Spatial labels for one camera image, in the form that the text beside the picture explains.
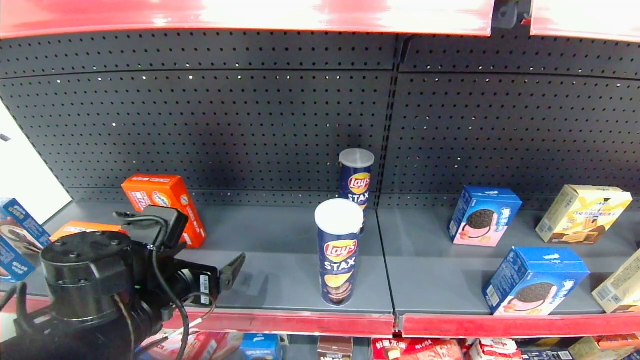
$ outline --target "barcode label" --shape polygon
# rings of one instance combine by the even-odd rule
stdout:
[[[596,296],[600,301],[607,300],[608,297],[613,295],[613,289],[609,286],[609,284],[603,284],[598,291],[596,291]]]
[[[491,306],[496,306],[500,301],[500,298],[498,298],[498,294],[496,294],[495,289],[493,288],[493,285],[489,286],[486,293],[489,295],[489,301],[491,301]]]
[[[218,348],[218,343],[216,342],[216,340],[211,340],[211,342],[209,343],[209,346],[207,347],[207,351],[205,351],[204,354],[202,354],[202,356],[200,357],[200,360],[209,360],[213,356],[213,353],[216,351],[217,348]]]
[[[539,233],[553,233],[554,228],[551,226],[547,219],[542,219],[540,224],[538,225]]]
[[[200,292],[207,293],[207,294],[209,293],[209,277],[206,275],[200,276]],[[204,295],[201,295],[200,302],[205,305],[209,305],[209,298]]]

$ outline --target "white plastic lid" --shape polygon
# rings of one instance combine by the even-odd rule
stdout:
[[[373,153],[365,149],[346,149],[340,153],[340,162],[348,167],[370,167],[375,160]]]
[[[358,233],[364,222],[360,206],[347,199],[331,199],[316,208],[316,224],[332,235]]]

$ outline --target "snack box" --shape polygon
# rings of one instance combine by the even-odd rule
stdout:
[[[481,338],[476,340],[466,356],[467,360],[520,360],[522,353],[516,342],[504,338]]]
[[[16,199],[0,199],[0,280],[19,282],[36,270],[49,233]]]
[[[451,240],[454,244],[494,247],[521,205],[509,189],[465,186],[449,224]]]
[[[142,345],[150,343],[173,330],[163,330],[160,334],[147,339]],[[183,360],[222,360],[240,347],[242,332],[189,331],[189,342]],[[140,357],[142,360],[174,360],[180,350],[182,336],[174,336],[149,350]]]
[[[142,211],[149,205],[157,205],[183,212],[189,217],[189,222],[181,241],[186,241],[187,247],[192,249],[202,246],[207,233],[180,176],[136,174],[122,183],[122,189],[136,211]]]
[[[462,360],[456,340],[393,338],[371,340],[372,360]]]
[[[345,336],[320,336],[318,338],[319,360],[351,360],[353,338]]]
[[[521,350],[522,360],[574,360],[568,349]]]
[[[591,294],[607,313],[640,311],[640,250]]]
[[[621,360],[640,349],[636,334],[587,336],[573,344],[569,351],[575,360]]]
[[[589,275],[565,247],[513,247],[483,288],[494,315],[548,315]]]
[[[536,232],[548,243],[594,244],[631,200],[620,188],[565,185]]]
[[[282,347],[277,334],[245,334],[240,350],[246,360],[282,360]]]
[[[98,224],[95,222],[70,221],[51,235],[51,241],[56,241],[63,236],[92,231],[120,231],[119,225]]]

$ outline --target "orange box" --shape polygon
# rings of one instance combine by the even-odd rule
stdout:
[[[98,224],[95,222],[70,221],[59,228],[53,235],[51,241],[56,241],[63,236],[81,233],[83,231],[120,231],[119,225]]]
[[[192,249],[202,246],[207,233],[180,176],[135,174],[122,183],[122,189],[136,211],[143,211],[149,205],[180,210],[189,217],[180,240]]]

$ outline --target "white wall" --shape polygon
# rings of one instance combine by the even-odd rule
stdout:
[[[71,198],[0,104],[0,197],[15,197],[41,224]]]

